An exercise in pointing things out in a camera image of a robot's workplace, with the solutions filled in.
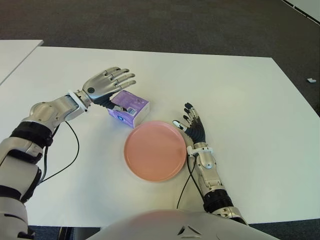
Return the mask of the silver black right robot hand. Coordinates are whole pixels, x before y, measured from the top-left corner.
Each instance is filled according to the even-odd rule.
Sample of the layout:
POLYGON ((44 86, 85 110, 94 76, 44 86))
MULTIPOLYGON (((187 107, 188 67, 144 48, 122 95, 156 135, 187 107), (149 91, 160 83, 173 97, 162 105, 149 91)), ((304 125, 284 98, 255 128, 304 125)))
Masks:
POLYGON ((186 115, 183 115, 183 118, 188 125, 182 124, 178 120, 173 120, 172 123, 182 130, 192 140, 193 144, 206 143, 205 128, 196 109, 187 102, 184 104, 184 112, 186 115))

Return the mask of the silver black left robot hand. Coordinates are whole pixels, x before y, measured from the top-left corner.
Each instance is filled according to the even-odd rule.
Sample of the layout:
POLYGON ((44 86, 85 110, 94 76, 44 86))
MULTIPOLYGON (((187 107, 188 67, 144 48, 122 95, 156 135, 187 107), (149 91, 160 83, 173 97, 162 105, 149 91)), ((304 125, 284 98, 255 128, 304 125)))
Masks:
POLYGON ((87 80, 82 90, 90 101, 109 110, 126 112, 127 109, 113 103, 111 97, 136 83, 136 75, 127 68, 111 67, 87 80))

